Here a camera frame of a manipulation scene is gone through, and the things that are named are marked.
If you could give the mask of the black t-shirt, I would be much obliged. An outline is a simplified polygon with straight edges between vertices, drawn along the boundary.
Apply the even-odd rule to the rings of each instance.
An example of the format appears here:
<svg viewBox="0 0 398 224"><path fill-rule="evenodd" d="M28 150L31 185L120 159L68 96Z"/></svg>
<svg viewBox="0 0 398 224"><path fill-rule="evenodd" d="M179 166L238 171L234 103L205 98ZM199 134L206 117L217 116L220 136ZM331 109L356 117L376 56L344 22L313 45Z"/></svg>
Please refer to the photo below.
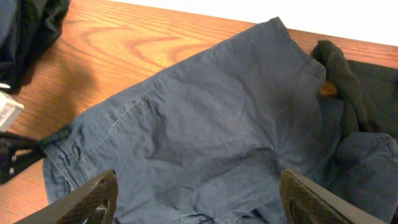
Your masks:
<svg viewBox="0 0 398 224"><path fill-rule="evenodd" d="M326 69L344 101L343 136L353 132L387 133L397 139L397 69L345 58L329 40L319 40L311 57Z"/></svg>

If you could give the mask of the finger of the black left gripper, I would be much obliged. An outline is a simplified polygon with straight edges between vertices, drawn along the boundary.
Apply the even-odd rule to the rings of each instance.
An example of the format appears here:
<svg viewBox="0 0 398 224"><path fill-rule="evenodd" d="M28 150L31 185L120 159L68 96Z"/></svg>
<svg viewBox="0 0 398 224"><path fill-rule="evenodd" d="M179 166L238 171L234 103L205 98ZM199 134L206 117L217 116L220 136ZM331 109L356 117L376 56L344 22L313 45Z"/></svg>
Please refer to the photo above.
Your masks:
<svg viewBox="0 0 398 224"><path fill-rule="evenodd" d="M44 157L38 140L9 131L1 132L1 184Z"/></svg>

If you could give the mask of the dark navy folded clothes pile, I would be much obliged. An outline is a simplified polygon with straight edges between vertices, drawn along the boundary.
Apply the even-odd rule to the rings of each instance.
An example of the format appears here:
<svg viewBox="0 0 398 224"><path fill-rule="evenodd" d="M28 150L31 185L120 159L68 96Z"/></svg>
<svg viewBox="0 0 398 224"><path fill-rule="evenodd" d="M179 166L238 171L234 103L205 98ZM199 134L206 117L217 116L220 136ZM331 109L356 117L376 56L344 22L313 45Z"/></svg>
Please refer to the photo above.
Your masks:
<svg viewBox="0 0 398 224"><path fill-rule="evenodd" d="M70 0L1 0L1 91L21 88L25 71L61 36Z"/></svg>

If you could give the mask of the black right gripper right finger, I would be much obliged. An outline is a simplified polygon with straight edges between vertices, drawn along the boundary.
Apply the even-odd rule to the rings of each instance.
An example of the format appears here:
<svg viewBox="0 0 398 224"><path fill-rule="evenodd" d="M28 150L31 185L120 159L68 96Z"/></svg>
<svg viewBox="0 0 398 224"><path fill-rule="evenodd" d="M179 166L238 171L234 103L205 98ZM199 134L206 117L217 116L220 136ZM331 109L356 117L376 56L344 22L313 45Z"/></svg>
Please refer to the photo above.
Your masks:
<svg viewBox="0 0 398 224"><path fill-rule="evenodd" d="M279 190L288 224L386 224L291 169Z"/></svg>

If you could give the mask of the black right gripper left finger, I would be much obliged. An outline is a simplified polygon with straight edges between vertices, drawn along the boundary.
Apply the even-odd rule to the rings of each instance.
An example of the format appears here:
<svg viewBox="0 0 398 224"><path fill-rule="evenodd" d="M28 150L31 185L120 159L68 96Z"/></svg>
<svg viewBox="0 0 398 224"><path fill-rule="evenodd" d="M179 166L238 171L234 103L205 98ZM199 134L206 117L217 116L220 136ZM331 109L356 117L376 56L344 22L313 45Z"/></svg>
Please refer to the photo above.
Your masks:
<svg viewBox="0 0 398 224"><path fill-rule="evenodd" d="M16 224L109 224L113 222L117 197L116 173L107 170Z"/></svg>

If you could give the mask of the blue denim shorts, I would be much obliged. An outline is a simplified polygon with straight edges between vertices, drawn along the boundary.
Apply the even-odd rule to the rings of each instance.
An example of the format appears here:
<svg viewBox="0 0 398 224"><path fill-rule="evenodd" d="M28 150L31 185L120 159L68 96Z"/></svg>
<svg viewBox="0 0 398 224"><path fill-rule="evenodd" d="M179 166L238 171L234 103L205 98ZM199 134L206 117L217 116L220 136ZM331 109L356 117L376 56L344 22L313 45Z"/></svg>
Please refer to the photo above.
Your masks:
<svg viewBox="0 0 398 224"><path fill-rule="evenodd" d="M47 199L112 169L115 223L285 223L279 185L288 168L390 222L397 139L343 136L344 107L325 67L274 18L42 140Z"/></svg>

